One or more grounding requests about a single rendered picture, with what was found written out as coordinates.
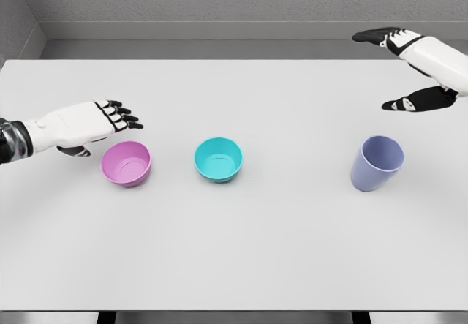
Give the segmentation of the lavender cup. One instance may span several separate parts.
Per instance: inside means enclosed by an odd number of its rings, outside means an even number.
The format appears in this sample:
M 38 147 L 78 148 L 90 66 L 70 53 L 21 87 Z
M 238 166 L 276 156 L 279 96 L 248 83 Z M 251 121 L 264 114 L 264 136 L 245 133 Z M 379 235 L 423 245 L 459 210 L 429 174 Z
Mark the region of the lavender cup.
M 355 157 L 350 174 L 352 185 L 362 192 L 373 191 L 399 172 L 404 162 L 404 151 L 394 139 L 383 135 L 368 137 Z

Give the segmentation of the teal bowl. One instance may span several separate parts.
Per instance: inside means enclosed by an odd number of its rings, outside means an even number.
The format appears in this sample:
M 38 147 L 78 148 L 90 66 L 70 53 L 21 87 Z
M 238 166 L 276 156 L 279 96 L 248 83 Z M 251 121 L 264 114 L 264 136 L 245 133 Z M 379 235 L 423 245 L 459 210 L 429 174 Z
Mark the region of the teal bowl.
M 234 179 L 243 164 L 244 155 L 239 145 L 225 137 L 204 140 L 194 152 L 198 173 L 208 181 L 227 183 Z

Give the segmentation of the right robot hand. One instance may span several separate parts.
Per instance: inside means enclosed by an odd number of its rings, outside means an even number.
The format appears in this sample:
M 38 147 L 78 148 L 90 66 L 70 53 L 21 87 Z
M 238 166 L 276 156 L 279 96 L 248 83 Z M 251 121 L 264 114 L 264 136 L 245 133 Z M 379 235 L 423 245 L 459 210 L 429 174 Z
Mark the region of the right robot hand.
M 400 27 L 383 27 L 357 32 L 352 41 L 385 48 L 437 82 L 436 86 L 383 103 L 383 110 L 427 112 L 449 108 L 458 98 L 468 97 L 468 55 L 435 37 Z

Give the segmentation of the pink bowl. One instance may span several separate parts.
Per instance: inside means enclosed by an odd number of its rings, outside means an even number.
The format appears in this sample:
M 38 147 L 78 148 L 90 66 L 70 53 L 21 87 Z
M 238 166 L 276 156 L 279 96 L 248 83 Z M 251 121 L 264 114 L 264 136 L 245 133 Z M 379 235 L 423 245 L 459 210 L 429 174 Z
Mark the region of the pink bowl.
M 136 187 L 150 173 L 151 153 L 142 143 L 123 141 L 103 154 L 100 168 L 108 181 L 122 187 Z

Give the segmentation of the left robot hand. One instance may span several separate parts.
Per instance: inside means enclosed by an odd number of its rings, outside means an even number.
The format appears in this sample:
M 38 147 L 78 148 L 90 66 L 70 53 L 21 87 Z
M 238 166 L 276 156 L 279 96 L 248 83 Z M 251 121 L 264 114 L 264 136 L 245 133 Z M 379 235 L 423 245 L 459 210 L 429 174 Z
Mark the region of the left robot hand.
M 72 157 L 88 157 L 85 144 L 104 140 L 126 129 L 142 129 L 139 118 L 116 100 L 83 102 L 58 109 L 37 121 L 61 153 Z

